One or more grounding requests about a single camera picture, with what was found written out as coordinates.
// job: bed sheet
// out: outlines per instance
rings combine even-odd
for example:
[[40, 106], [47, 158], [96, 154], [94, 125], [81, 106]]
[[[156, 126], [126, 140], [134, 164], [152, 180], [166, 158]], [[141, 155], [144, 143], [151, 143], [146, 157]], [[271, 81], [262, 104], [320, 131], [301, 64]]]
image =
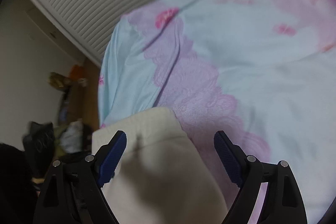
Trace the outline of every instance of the bed sheet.
[[134, 10], [105, 52], [101, 126], [172, 109], [231, 206], [238, 188], [213, 147], [224, 130], [247, 155], [288, 161], [315, 224], [336, 196], [335, 26], [336, 0], [158, 0]]

